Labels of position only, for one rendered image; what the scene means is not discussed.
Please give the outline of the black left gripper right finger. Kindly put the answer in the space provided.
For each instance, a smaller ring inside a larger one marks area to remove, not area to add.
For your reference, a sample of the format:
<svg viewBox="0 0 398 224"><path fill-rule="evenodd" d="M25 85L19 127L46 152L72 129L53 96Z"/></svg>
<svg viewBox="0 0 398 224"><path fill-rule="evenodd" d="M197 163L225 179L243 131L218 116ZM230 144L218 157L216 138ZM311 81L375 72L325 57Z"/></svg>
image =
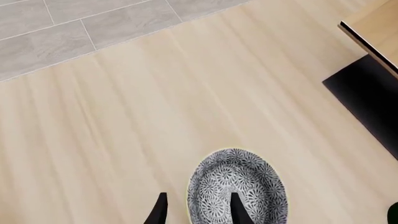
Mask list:
<svg viewBox="0 0 398 224"><path fill-rule="evenodd" d="M231 218L233 224L254 224L236 192L231 194Z"/></svg>

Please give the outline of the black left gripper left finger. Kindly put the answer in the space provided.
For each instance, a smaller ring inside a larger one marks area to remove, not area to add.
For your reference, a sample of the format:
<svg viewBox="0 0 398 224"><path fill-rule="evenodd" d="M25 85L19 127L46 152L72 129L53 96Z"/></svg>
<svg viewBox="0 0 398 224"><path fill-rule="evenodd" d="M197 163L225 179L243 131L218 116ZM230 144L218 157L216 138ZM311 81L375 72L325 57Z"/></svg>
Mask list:
<svg viewBox="0 0 398 224"><path fill-rule="evenodd" d="M161 192L144 224L165 224L167 218L167 193Z"/></svg>

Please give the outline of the black white patterned bowl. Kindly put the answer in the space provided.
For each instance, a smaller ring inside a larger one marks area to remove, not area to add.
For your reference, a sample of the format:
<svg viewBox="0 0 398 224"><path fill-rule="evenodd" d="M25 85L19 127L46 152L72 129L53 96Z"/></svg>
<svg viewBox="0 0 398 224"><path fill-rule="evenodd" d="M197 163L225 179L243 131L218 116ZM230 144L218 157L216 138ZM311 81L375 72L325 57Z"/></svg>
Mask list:
<svg viewBox="0 0 398 224"><path fill-rule="evenodd" d="M191 224L233 224L233 193L254 224L287 224L282 181L265 160L242 149L222 149L199 163L187 188Z"/></svg>

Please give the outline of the wooden cabinet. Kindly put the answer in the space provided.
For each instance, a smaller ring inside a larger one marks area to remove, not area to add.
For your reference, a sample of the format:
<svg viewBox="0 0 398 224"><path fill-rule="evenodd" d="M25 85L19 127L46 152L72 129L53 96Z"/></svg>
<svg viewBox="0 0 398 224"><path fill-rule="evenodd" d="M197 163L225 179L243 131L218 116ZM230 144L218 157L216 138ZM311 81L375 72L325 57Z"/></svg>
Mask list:
<svg viewBox="0 0 398 224"><path fill-rule="evenodd" d="M367 54L322 83L398 160L398 0L373 0L338 27Z"/></svg>

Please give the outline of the round black object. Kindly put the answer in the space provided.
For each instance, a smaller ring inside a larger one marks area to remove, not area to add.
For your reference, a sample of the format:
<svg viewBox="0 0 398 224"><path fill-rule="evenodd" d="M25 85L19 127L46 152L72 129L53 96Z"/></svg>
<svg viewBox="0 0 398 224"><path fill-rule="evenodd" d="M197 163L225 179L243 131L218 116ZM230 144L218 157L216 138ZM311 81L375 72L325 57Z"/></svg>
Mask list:
<svg viewBox="0 0 398 224"><path fill-rule="evenodd" d="M387 224L398 224L398 202L389 207L387 211Z"/></svg>

